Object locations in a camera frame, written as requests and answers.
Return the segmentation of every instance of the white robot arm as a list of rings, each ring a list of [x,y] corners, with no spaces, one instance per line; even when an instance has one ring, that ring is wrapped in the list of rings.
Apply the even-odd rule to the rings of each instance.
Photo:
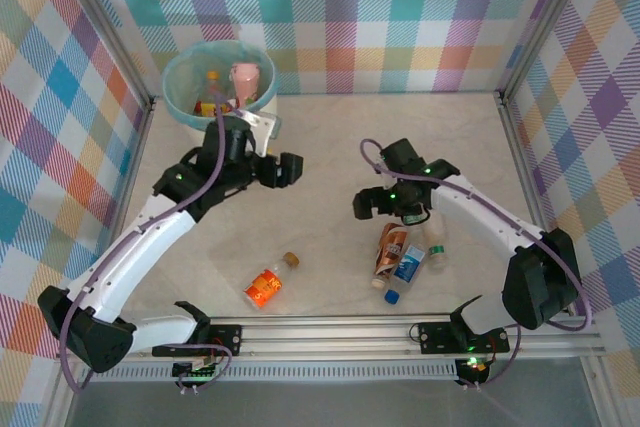
[[[262,132],[261,126],[267,126],[266,131]],[[201,149],[194,149],[179,164],[165,171],[154,185],[154,195],[149,197],[132,225],[85,274],[66,290],[49,286],[39,297],[38,304],[47,324],[59,337],[72,302],[84,292],[73,313],[67,347],[94,371],[109,370],[128,353],[141,349],[166,344],[210,343],[206,332],[208,318],[187,302],[177,302],[176,312],[172,315],[150,319],[122,319],[122,307],[162,254],[229,192],[242,190],[254,180],[272,188],[286,187],[302,174],[301,157],[282,154],[278,162],[275,157],[266,155],[270,128],[262,119],[227,117],[225,129],[224,168],[205,195],[184,210],[158,221],[152,228],[140,231],[140,226],[149,219],[174,207],[203,185],[213,168],[212,159],[216,157],[219,145],[215,128],[207,130]],[[247,145],[252,151],[248,154],[245,153]],[[476,297],[451,315],[452,329],[461,348],[473,336],[499,327],[518,323],[535,329],[575,300],[575,288],[531,240],[551,246],[577,276],[575,254],[568,235],[558,229],[545,233],[516,218],[477,192],[448,162],[437,160],[427,165],[406,139],[382,152],[390,170],[404,174],[427,172],[432,177],[446,179],[446,185],[398,181],[388,190],[382,187],[365,189],[354,198],[357,218],[371,218],[374,207],[378,213],[400,217],[436,209],[466,225],[470,232],[491,245],[499,259],[508,265],[502,292]],[[503,219],[488,214],[487,208],[500,212]],[[504,218],[509,219],[511,225],[519,226],[519,230],[509,227]],[[129,238],[131,240],[122,247],[122,240]],[[95,282],[87,285],[96,266],[108,258],[115,246],[119,250],[109,265]]]
[[[225,117],[220,175],[197,200],[166,215],[198,192],[212,175],[221,139],[217,124],[209,124],[203,146],[193,149],[164,172],[154,185],[153,195],[113,245],[67,289],[49,286],[39,296],[40,310],[58,338],[65,318],[73,311],[67,347],[93,371],[105,372],[128,353],[150,347],[206,343],[205,315],[187,302],[177,302],[174,312],[162,317],[122,319],[120,313],[164,252],[211,207],[256,180],[270,188],[286,187],[298,180],[302,175],[302,157],[283,153],[278,160],[267,154],[267,142],[275,123],[272,116],[247,111]],[[98,268],[100,273],[95,279]],[[79,302],[76,308],[72,307],[74,302]]]
[[[570,275],[579,279],[578,266],[573,242],[564,231],[544,232],[517,218],[478,192],[449,162],[439,159],[427,164],[407,139],[381,149],[380,155],[386,168],[368,161],[380,173],[394,173],[399,180],[390,189],[374,187],[356,194],[356,218],[371,218],[373,208],[378,214],[397,217],[435,209],[491,245],[507,266],[500,292],[478,296],[451,314],[451,327],[461,348],[497,328],[519,324],[536,329],[576,300],[578,291]]]

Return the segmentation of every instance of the light blue bowl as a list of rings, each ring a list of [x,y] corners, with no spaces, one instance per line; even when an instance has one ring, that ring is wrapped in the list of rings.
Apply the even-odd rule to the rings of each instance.
[[[171,116],[181,124],[204,132],[213,118],[193,115],[193,109],[204,89],[206,74],[217,71],[222,91],[229,92],[233,90],[229,72],[235,62],[253,62],[260,67],[258,100],[247,110],[258,112],[267,105],[278,91],[278,71],[265,51],[239,40],[198,42],[171,59],[162,73],[162,94]],[[273,138],[279,127],[278,119]]]

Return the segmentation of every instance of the colorful plaid wall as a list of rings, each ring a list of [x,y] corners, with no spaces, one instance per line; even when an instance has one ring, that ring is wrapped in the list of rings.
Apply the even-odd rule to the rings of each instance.
[[[545,214],[574,239],[640,419],[640,0],[570,0],[516,101]]]
[[[0,426],[35,424],[39,293],[108,241],[142,109],[77,0],[0,0]]]
[[[201,40],[267,49],[281,93],[494,90],[536,0],[102,0],[160,93]]]
[[[536,6],[531,11],[531,15],[529,16],[529,19],[527,19],[525,28],[522,30],[522,33],[520,34],[518,43],[516,44],[516,47],[513,49],[513,52],[509,57],[509,61],[507,62],[507,67],[502,73],[500,82],[498,83],[498,90],[501,90],[501,91],[504,90],[507,82],[511,77],[511,74],[513,73],[513,69],[516,65],[516,62],[520,59],[520,56],[524,48],[527,46],[527,44],[531,40],[533,32],[536,26],[538,25],[538,21],[540,20],[540,16],[544,12],[544,9],[549,3],[549,1],[550,0],[538,0],[536,2]]]

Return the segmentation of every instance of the blue bottle cap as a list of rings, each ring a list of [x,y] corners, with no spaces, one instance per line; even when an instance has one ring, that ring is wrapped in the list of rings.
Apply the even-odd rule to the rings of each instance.
[[[384,300],[386,300],[387,302],[393,305],[395,305],[396,302],[398,302],[399,298],[400,298],[400,294],[397,293],[395,290],[387,290],[387,293],[384,294]]]

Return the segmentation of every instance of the black mounting bracket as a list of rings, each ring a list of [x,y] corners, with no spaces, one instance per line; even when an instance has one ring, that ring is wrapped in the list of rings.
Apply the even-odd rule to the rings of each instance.
[[[235,324],[209,325],[206,332],[201,334],[197,343],[222,345],[236,356],[240,353],[240,347],[242,346],[242,326]],[[181,349],[164,345],[154,347],[151,351],[153,357],[210,357],[211,354],[212,351],[210,349]],[[213,355],[217,357],[224,354],[216,351],[213,352]]]
[[[422,354],[492,354],[509,352],[509,338],[504,329],[494,329],[467,340],[461,345],[451,322],[423,322],[418,324],[418,339]]]

